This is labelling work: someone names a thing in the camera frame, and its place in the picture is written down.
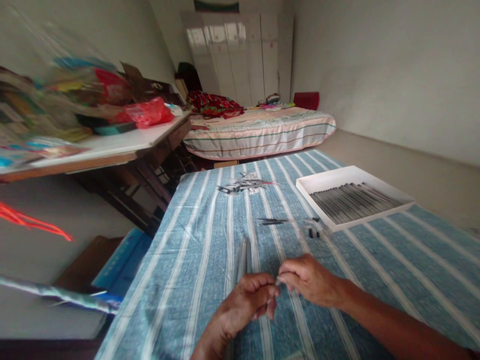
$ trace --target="cabinet door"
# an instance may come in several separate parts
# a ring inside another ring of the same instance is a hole
[[[276,13],[260,14],[265,96],[279,92],[279,43]]]
[[[247,40],[248,77],[252,106],[265,101],[264,65],[262,56],[262,33],[260,30],[260,14],[242,14]]]
[[[294,18],[287,14],[278,14],[278,93],[281,101],[285,103],[291,99],[293,36]]]
[[[250,96],[250,76],[248,61],[248,42],[246,26],[239,14],[223,16],[226,30],[228,54],[230,56],[231,72],[235,86],[236,98],[241,106],[252,105]]]
[[[216,78],[220,92],[217,94],[237,98],[232,64],[230,62],[229,44],[224,16],[216,13],[202,14],[205,32],[209,39],[209,49],[215,67]]]
[[[220,88],[202,15],[195,12],[182,12],[180,16],[201,87],[204,92],[219,94]]]

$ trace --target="wooden table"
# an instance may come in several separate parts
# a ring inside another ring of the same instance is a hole
[[[190,131],[189,114],[189,111],[185,112],[169,123],[148,129],[135,129],[112,136],[92,136],[79,143],[89,150],[76,155],[0,169],[0,183],[54,174],[71,175],[141,230],[154,235],[160,219],[146,211],[132,198],[132,194],[128,195],[127,188],[138,184],[163,212],[166,211],[171,194],[156,170]]]

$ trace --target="red chair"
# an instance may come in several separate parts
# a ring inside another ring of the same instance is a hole
[[[293,102],[296,107],[317,110],[320,104],[320,94],[318,92],[296,92]]]

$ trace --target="orange cord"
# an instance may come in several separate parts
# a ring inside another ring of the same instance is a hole
[[[0,218],[4,218],[11,223],[22,225],[26,228],[40,229],[52,234],[60,235],[63,236],[67,241],[72,241],[72,237],[59,227],[49,224],[48,222],[38,220],[34,217],[22,214],[21,212],[16,211],[11,207],[8,207],[3,202],[0,202]]]

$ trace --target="hand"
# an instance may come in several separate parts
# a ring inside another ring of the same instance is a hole
[[[274,319],[280,289],[275,286],[275,278],[267,273],[245,274],[221,303],[213,316],[217,318],[222,333],[234,338],[250,320],[257,320],[267,314]]]
[[[277,279],[286,284],[289,291],[299,291],[318,306],[338,308],[344,301],[346,280],[333,275],[308,253],[285,260],[278,273]]]

